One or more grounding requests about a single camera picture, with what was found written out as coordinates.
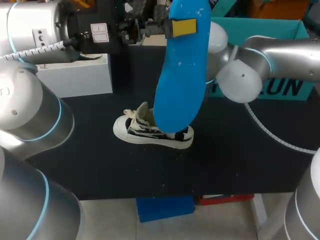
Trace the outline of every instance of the white label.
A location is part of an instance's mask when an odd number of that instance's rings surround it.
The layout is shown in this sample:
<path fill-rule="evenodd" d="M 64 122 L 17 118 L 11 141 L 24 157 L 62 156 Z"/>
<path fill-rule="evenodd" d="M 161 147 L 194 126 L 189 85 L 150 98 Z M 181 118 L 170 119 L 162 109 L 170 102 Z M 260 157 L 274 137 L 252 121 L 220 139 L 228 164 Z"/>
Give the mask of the white label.
<path fill-rule="evenodd" d="M 91 24 L 91 33 L 94 43 L 108 43 L 108 28 L 106 23 Z"/>

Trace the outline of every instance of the black tabletop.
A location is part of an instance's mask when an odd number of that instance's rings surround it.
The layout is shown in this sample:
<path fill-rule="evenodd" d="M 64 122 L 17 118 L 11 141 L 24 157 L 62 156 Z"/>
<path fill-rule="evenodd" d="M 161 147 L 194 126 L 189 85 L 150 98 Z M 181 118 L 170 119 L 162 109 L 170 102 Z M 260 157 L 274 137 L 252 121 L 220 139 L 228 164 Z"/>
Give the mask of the black tabletop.
<path fill-rule="evenodd" d="M 153 105 L 164 56 L 164 47 L 152 46 L 113 55 L 115 93 L 65 98 L 75 117 L 72 136 L 28 162 L 80 200 L 294 191 L 312 156 L 276 142 L 243 104 L 226 98 L 204 100 L 188 149 L 135 145 L 114 136 L 123 110 L 144 101 Z M 315 90 L 307 101 L 255 100 L 250 106 L 284 141 L 320 147 Z"/>

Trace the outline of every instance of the cable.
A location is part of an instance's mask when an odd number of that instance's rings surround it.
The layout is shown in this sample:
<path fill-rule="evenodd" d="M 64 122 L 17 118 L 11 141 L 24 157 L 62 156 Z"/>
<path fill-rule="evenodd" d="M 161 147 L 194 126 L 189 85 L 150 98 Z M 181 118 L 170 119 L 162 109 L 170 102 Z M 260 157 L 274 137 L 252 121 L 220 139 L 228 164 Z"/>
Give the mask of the cable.
<path fill-rule="evenodd" d="M 18 51 L 15 53 L 10 53 L 10 54 L 4 55 L 4 56 L 0 56 L 0 60 L 1 59 L 8 60 L 8 61 L 19 60 L 23 57 L 32 57 L 35 55 L 58 51 L 61 49 L 65 49 L 69 46 L 75 46 L 76 44 L 78 44 L 78 40 L 76 38 L 72 37 L 67 40 L 57 42 L 55 44 L 50 44 L 48 46 L 37 47 L 34 49 Z"/>
<path fill-rule="evenodd" d="M 302 148 L 302 147 L 298 147 L 298 146 L 294 146 L 286 141 L 283 141 L 282 139 L 280 139 L 279 137 L 277 137 L 276 135 L 274 135 L 272 132 L 270 132 L 261 122 L 260 120 L 257 118 L 257 116 L 255 115 L 255 113 L 252 111 L 252 109 L 250 108 L 249 104 L 248 103 L 245 103 L 244 104 L 246 109 L 248 110 L 249 114 L 251 115 L 251 117 L 253 118 L 253 120 L 259 125 L 259 127 L 266 133 L 268 134 L 271 138 L 273 138 L 274 140 L 276 140 L 278 143 L 290 148 L 290 149 L 293 149 L 293 150 L 296 150 L 298 152 L 302 152 L 302 153 L 306 153 L 306 154 L 316 154 L 317 151 L 314 151 L 314 150 L 308 150 L 308 149 L 305 149 L 305 148 Z"/>

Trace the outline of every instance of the blue insole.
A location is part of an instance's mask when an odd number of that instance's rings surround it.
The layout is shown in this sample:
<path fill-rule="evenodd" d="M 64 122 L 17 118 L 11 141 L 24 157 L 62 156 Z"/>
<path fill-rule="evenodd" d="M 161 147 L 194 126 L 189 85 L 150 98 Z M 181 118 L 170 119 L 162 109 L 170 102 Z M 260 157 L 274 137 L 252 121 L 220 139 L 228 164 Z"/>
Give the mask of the blue insole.
<path fill-rule="evenodd" d="M 169 19 L 196 19 L 196 33 L 167 40 L 154 100 L 156 125 L 166 133 L 186 128 L 206 90 L 211 9 L 208 0 L 174 0 Z"/>

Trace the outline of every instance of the sneaker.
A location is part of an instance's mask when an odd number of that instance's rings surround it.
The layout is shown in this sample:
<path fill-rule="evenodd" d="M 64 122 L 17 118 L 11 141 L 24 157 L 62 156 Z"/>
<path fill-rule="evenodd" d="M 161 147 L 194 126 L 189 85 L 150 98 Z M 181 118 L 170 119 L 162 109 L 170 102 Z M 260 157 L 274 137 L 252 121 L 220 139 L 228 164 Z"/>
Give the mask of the sneaker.
<path fill-rule="evenodd" d="M 144 102 L 136 111 L 124 110 L 113 132 L 119 139 L 131 144 L 158 144 L 174 149 L 186 149 L 194 140 L 194 130 L 188 126 L 180 132 L 165 133 L 156 127 L 154 110 Z"/>

